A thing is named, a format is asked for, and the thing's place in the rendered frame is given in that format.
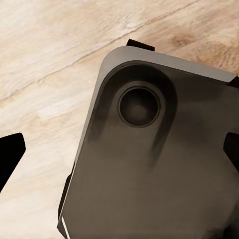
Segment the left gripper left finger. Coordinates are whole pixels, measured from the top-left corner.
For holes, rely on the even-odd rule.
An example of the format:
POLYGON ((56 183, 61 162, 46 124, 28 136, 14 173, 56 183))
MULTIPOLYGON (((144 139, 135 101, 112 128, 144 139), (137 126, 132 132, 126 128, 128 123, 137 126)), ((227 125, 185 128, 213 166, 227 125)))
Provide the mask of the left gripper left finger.
POLYGON ((26 151, 21 132, 0 138, 0 192, 26 151))

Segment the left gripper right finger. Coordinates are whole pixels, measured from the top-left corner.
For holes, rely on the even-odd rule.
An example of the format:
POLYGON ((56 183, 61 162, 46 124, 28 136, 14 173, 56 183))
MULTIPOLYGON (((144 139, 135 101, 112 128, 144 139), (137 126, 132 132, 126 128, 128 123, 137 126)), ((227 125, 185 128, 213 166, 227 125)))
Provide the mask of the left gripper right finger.
POLYGON ((228 132, 224 140, 223 150, 239 172, 239 134, 228 132))

